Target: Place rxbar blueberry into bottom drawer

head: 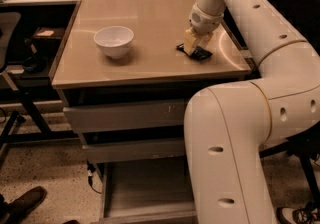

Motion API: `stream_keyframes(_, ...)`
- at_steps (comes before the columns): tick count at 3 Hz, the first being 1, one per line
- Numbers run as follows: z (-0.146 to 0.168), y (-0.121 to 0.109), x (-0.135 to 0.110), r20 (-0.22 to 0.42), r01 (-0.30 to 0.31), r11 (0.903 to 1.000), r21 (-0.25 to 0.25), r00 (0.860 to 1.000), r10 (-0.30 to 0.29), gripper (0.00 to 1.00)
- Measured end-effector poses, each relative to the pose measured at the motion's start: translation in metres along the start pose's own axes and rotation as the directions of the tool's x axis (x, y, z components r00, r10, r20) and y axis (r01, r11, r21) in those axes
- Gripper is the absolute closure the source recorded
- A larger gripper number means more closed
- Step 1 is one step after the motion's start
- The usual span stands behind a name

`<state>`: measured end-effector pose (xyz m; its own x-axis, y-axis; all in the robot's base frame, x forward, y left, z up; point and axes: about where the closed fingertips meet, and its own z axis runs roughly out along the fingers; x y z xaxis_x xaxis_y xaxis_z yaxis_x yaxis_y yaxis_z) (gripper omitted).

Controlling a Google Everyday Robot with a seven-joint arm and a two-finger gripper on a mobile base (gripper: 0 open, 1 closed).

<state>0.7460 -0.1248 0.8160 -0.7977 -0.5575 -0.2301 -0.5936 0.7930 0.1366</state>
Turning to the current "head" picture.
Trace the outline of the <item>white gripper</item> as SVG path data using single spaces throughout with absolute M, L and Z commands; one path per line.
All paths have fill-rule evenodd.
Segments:
M 189 23 L 190 28 L 184 32 L 184 51 L 191 56 L 194 52 L 200 36 L 203 36 L 199 46 L 203 49 L 210 43 L 213 31 L 220 25 L 224 14 L 211 15 L 202 11 L 197 4 L 192 6 Z

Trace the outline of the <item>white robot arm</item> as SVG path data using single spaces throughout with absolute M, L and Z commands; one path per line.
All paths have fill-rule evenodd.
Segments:
M 198 224 L 277 224 L 259 148 L 319 120 L 319 56 L 267 0 L 198 0 L 228 8 L 261 74 L 196 93 L 184 140 Z

